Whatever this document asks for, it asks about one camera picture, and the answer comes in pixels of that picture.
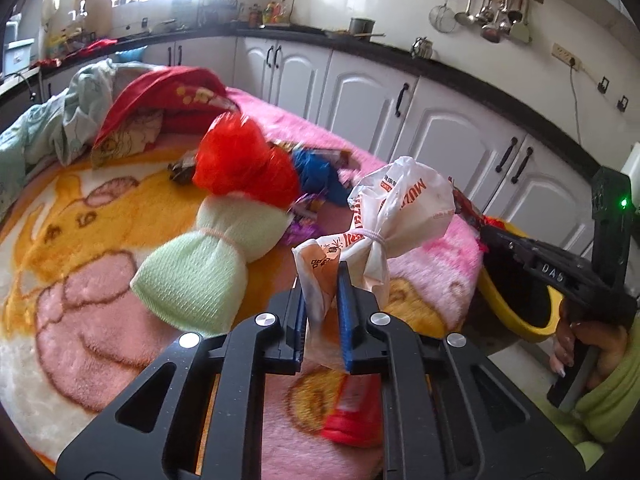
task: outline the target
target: bottle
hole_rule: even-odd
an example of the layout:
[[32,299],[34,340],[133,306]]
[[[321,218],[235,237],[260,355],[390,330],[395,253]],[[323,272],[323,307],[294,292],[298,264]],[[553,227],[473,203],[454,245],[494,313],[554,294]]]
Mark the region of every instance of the bottle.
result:
[[266,25],[267,23],[272,23],[273,17],[275,15],[274,9],[276,6],[276,2],[270,2],[269,5],[262,12],[262,22]]
[[282,0],[282,3],[278,4],[278,13],[274,19],[276,23],[287,23],[289,21],[289,9],[286,4],[287,0]]
[[347,375],[342,379],[334,410],[326,418],[320,435],[354,447],[382,443],[382,399],[380,375]]
[[258,7],[258,4],[254,4],[249,11],[249,27],[259,27],[261,24],[262,13],[260,12],[260,7]]

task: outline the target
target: power cord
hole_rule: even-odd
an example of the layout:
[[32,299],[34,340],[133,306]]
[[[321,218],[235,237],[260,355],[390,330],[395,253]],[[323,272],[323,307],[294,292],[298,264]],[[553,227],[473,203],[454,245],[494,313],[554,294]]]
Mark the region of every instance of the power cord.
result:
[[7,74],[4,78],[6,79],[6,78],[8,78],[9,76],[12,76],[12,75],[17,75],[20,79],[22,79],[25,82],[25,84],[27,85],[27,88],[29,89],[29,101],[31,101],[32,103],[36,102],[37,94],[36,94],[36,92],[34,92],[31,89],[31,85],[29,84],[28,79],[25,78],[25,76],[23,76],[19,72],[13,72],[11,74]]
[[571,91],[574,93],[574,104],[575,104],[575,129],[578,133],[578,144],[582,145],[582,137],[580,136],[580,119],[578,118],[578,95],[575,93],[574,86],[574,66],[575,59],[572,57],[569,60],[569,81],[571,81]]

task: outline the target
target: red mesh bag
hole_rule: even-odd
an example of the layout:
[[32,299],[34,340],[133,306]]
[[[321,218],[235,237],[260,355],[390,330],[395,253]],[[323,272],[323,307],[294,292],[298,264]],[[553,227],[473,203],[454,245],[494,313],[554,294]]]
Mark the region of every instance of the red mesh bag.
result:
[[300,197],[300,181],[289,154],[270,146],[248,116],[217,117],[200,141],[193,183],[214,195],[233,191],[280,209]]

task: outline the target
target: cartoon print blanket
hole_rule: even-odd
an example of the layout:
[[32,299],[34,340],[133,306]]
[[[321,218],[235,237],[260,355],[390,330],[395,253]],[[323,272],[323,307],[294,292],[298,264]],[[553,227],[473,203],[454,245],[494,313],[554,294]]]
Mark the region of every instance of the cartoon print blanket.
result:
[[[233,99],[267,136],[312,139],[351,148],[306,121],[239,91]],[[169,180],[168,162],[193,149],[193,136],[162,135],[151,152],[53,166],[25,189],[0,232],[0,401],[50,468],[62,449],[179,332],[155,318],[129,281],[156,247],[190,230],[204,192]],[[362,173],[382,167],[354,150]],[[346,209],[325,205],[327,232],[350,224]],[[454,219],[433,247],[390,261],[386,308],[434,336],[459,326],[481,261],[473,234]],[[429,279],[445,269],[448,279]],[[248,266],[236,322],[261,312],[295,277],[290,248],[277,246]],[[318,433],[331,410],[338,372],[305,362],[297,377],[268,377],[262,477],[308,480],[373,478],[382,449],[338,446]]]

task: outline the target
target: human hand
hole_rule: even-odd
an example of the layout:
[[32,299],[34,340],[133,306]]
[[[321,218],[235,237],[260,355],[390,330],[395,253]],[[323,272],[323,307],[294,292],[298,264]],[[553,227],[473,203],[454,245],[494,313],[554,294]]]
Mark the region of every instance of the human hand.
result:
[[579,340],[586,345],[601,350],[598,363],[586,383],[587,390],[593,390],[611,375],[620,364],[626,351],[628,333],[623,326],[614,326],[599,321],[579,321],[569,323],[568,300],[560,304],[560,321],[556,328],[554,354],[549,359],[551,369],[564,377],[565,366],[574,365],[574,344]]

